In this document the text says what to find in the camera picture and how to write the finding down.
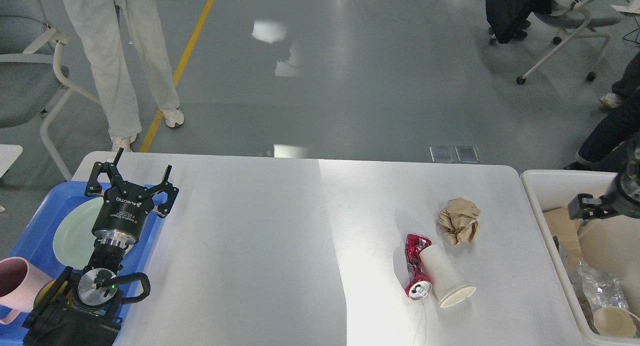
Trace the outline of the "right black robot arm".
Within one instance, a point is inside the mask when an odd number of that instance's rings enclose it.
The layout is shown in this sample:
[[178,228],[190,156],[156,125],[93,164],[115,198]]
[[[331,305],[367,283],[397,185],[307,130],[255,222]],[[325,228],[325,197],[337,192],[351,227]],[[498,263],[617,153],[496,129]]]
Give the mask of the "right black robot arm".
[[608,219],[615,216],[640,218],[640,146],[639,134],[627,147],[627,162],[598,198],[579,193],[567,205],[571,220]]

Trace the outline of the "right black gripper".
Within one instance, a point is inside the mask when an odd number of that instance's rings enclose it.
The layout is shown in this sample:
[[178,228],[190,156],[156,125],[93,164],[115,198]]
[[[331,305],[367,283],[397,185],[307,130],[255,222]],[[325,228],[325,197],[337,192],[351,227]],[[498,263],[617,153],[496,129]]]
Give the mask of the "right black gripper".
[[571,220],[604,220],[619,215],[639,219],[639,177],[624,170],[614,178],[605,195],[596,198],[588,193],[577,194],[567,205],[567,213]]

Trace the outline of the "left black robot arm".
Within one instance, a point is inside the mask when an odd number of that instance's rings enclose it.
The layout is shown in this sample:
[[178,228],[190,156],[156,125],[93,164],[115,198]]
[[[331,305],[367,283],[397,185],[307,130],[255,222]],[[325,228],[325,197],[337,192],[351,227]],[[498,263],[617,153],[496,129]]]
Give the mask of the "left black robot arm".
[[33,310],[23,321],[25,346],[112,346],[122,328],[119,310],[139,303],[151,293],[142,271],[125,274],[126,252],[144,239],[147,218],[165,218],[179,189],[167,166],[153,186],[125,180],[118,170],[123,148],[112,161],[97,161],[84,195],[100,200],[90,230],[93,250],[79,271],[66,266],[35,297]]

